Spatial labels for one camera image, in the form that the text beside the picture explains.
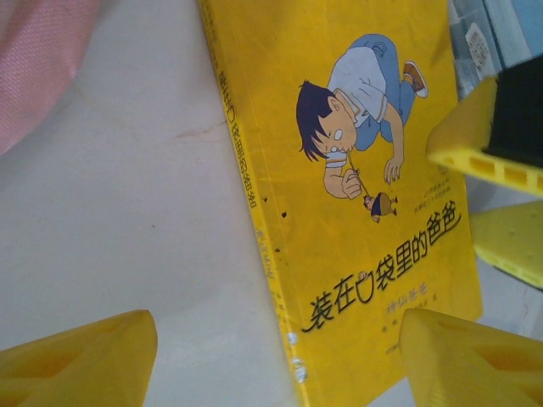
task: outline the book title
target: book title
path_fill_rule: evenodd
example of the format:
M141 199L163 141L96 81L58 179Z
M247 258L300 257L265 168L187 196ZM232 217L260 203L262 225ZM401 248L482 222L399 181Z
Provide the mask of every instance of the book title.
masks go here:
M221 89L222 102L225 106L225 115L227 117L228 126L230 127L230 134L232 135L232 143L236 150L236 156L238 157L239 172L241 173L244 182L245 196L247 197L249 207L254 209L257 206L255 191L253 189L253 183L251 182L247 159L245 158L244 143L242 142L238 121L236 120L236 108L234 107L230 96L230 88L228 87L228 80L224 71L219 74L219 88Z
M375 270L361 271L356 281L354 274L342 277L332 291L325 290L322 295L317 295L315 301L310 302L311 324L302 328L302 332L322 329L356 303L369 304L376 295L384 293L390 284L399 281L427 257L429 250L461 220L455 201L450 200L441 212L431 214L424 229L400 244L393 254L384 256Z

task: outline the boy's hand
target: boy's hand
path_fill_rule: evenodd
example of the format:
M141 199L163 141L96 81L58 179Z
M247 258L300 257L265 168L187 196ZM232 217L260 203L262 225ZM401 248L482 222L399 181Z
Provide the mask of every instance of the boy's hand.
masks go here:
M384 166L384 181L390 185L390 182L400 179L400 168L404 164L404 158L394 156Z
M343 180L341 181L341 187L348 199L354 199L362 195L362 185L358 180L358 174L351 168L345 172Z

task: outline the sneaker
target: sneaker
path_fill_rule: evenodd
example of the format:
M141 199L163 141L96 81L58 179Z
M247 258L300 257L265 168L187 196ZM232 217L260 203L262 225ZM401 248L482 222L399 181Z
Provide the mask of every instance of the sneaker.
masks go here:
M411 80L411 86L413 86L413 91L415 91L417 96L420 98L428 96L428 86L417 64L413 61L407 61L404 65L404 76L407 76Z

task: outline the white shirt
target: white shirt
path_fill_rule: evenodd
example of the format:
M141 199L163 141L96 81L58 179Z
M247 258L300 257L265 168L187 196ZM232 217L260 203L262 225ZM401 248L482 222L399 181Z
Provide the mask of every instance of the white shirt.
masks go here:
M375 52L369 47L354 47L338 59L328 83L330 92L340 91L355 112L355 127L360 127L370 115L380 123L387 110L386 82ZM327 167L347 164L347 153L327 154Z

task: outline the yellow plastic object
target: yellow plastic object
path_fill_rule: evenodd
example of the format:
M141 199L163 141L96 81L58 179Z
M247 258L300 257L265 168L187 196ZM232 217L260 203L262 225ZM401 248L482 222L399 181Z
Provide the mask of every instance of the yellow plastic object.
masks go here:
M472 215L471 226L481 259L543 289L543 201Z
M497 91L487 78L430 133L429 160L470 176L543 196L543 169L502 159L482 150L489 145Z
M543 343L408 309L400 352L418 407L543 405Z
M143 405L157 349L133 311L0 352L1 406Z

